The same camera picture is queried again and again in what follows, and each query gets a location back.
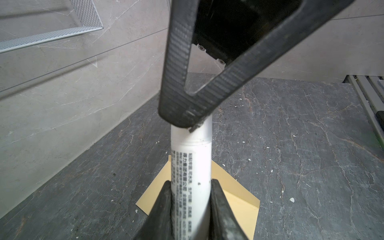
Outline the yellow kraft envelope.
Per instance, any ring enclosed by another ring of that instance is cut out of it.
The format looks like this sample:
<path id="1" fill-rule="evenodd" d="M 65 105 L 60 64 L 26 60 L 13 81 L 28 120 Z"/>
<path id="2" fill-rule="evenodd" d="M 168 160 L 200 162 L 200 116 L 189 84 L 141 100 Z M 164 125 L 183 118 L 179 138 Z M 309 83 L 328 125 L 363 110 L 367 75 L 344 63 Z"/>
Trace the yellow kraft envelope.
<path id="1" fill-rule="evenodd" d="M 149 187 L 136 202 L 145 214 L 149 215 L 165 181 L 171 179 L 171 158 L 160 170 Z M 217 179 L 240 227 L 249 240 L 254 238 L 260 208 L 260 200 L 251 194 L 229 173 L 212 161 L 212 177 Z"/>

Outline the white glue stick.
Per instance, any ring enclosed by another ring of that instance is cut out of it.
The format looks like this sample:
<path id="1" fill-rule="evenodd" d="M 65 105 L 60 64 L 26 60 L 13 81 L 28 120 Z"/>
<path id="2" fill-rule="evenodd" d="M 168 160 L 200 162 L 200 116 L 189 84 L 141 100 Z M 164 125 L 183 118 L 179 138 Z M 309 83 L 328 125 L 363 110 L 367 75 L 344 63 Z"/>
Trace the white glue stick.
<path id="1" fill-rule="evenodd" d="M 176 240 L 206 240 L 210 225 L 212 117 L 190 132 L 171 126 L 172 228 Z"/>

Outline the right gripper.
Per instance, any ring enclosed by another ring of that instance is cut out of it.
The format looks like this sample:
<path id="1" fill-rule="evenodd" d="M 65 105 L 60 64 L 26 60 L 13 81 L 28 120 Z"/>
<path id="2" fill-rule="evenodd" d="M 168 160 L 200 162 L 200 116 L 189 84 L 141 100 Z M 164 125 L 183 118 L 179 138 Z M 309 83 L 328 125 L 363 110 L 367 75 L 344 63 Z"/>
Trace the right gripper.
<path id="1" fill-rule="evenodd" d="M 194 131 L 228 97 L 347 8 L 350 1 L 172 1 L 158 113 Z M 191 47 L 225 64 L 186 90 Z"/>

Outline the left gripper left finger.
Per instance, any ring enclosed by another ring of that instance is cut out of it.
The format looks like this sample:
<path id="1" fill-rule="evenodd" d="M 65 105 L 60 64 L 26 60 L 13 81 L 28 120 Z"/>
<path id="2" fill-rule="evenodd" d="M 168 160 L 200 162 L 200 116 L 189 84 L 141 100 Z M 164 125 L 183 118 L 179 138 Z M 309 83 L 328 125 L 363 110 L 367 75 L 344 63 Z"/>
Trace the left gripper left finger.
<path id="1" fill-rule="evenodd" d="M 171 182 L 165 181 L 155 204 L 133 240 L 173 240 Z"/>

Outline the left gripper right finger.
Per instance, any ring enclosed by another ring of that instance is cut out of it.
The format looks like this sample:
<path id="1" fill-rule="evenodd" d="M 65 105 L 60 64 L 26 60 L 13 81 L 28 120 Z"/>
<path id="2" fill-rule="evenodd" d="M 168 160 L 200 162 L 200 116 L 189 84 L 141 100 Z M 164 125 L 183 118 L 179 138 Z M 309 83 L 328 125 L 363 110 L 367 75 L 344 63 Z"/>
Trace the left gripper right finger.
<path id="1" fill-rule="evenodd" d="M 218 180 L 211 181 L 209 240 L 247 240 Z"/>

